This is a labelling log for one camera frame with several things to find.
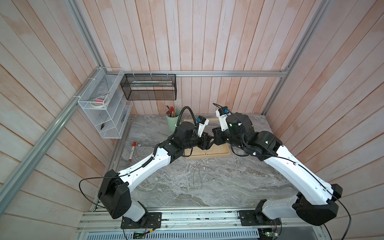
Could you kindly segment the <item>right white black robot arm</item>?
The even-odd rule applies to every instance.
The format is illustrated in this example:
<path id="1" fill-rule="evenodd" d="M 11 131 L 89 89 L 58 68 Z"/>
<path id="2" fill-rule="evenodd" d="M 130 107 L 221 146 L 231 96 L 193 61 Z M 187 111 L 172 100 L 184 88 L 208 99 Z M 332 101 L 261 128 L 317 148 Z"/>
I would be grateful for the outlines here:
<path id="1" fill-rule="evenodd" d="M 223 143 L 256 157 L 283 175 L 299 192 L 285 199 L 261 200 L 256 219 L 261 221 L 299 217 L 308 224 L 321 226 L 334 219 L 337 201 L 343 189 L 329 184 L 305 167 L 271 132 L 256 132 L 249 116 L 232 113 L 226 107 L 216 110 L 220 127 L 213 129 L 216 145 Z"/>

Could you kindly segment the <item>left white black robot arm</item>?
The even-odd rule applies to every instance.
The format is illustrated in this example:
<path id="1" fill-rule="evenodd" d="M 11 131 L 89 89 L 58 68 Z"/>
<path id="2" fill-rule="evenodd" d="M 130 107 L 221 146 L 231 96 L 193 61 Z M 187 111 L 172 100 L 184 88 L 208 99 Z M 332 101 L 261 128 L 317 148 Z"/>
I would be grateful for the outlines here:
<path id="1" fill-rule="evenodd" d="M 98 198 L 113 219 L 122 218 L 130 228 L 145 228 L 151 221 L 158 227 L 160 219 L 153 219 L 143 204 L 133 202 L 131 192 L 157 170 L 182 157 L 186 149 L 207 150 L 213 145 L 212 137 L 204 131 L 209 120 L 201 116 L 197 120 L 196 124 L 180 123 L 171 136 L 155 146 L 152 154 L 132 167 L 105 174 Z"/>

